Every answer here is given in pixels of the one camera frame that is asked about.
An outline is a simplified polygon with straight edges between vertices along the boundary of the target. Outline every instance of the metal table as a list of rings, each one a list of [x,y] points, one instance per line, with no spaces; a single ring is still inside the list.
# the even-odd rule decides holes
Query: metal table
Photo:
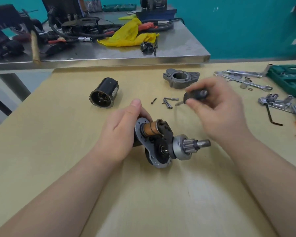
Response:
[[[101,18],[99,24],[125,24],[129,20],[118,20],[126,12],[102,12],[92,14]],[[23,101],[30,91],[19,80],[16,72],[22,70],[42,70],[65,67],[104,67],[104,66],[137,66],[158,64],[195,64],[208,62],[209,52],[183,25],[174,23],[174,29],[161,32],[158,37],[157,56],[144,55],[139,46],[106,47],[97,41],[93,43],[75,43],[75,46],[50,57],[41,57],[42,63],[32,62],[30,43],[24,44],[24,54],[0,60],[0,78]]]

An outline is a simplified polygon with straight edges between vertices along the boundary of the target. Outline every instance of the wooden table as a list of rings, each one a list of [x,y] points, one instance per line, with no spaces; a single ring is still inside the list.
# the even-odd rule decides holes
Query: wooden table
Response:
[[[204,78],[226,69],[263,71],[266,65],[224,63],[174,68],[199,71]],[[184,94],[162,79],[169,67],[55,70],[0,126],[0,226],[77,163],[95,144],[106,116],[127,106],[133,98],[142,100],[154,120],[166,120],[175,135],[207,138],[187,106],[168,110],[161,104],[163,97],[181,99]],[[95,107],[88,99],[104,77],[116,79],[120,86],[111,109]],[[286,96],[268,78],[255,78],[254,82],[273,86],[273,93],[280,98]],[[265,108],[257,103],[266,92],[229,83],[243,97],[254,135],[296,166],[295,116],[271,109],[274,121],[284,124],[273,125]],[[276,235],[232,161],[212,143],[191,160],[174,160],[165,169],[150,165],[143,147],[133,148],[103,189],[82,236]]]

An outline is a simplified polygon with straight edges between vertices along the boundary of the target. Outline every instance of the gray metal housing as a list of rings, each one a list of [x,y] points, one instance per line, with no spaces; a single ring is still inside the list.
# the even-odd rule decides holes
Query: gray metal housing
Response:
[[[167,80],[170,87],[175,89],[183,89],[194,82],[197,82],[200,76],[199,72],[186,72],[175,69],[168,69],[163,74],[163,78]]]

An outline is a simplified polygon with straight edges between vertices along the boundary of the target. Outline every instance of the motor armature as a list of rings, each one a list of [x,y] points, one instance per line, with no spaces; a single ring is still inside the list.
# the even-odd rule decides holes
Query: motor armature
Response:
[[[192,153],[209,147],[209,140],[189,139],[186,135],[174,136],[166,121],[150,122],[139,118],[134,130],[133,147],[143,145],[150,164],[157,168],[167,167],[173,159],[188,160]]]

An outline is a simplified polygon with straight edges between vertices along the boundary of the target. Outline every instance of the person's right hand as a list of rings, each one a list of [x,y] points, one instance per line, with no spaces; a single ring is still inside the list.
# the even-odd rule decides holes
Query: person's right hand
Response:
[[[241,97],[222,77],[202,79],[185,90],[190,92],[203,88],[209,93],[205,101],[188,99],[186,104],[201,119],[204,131],[210,138],[221,144],[250,134]]]

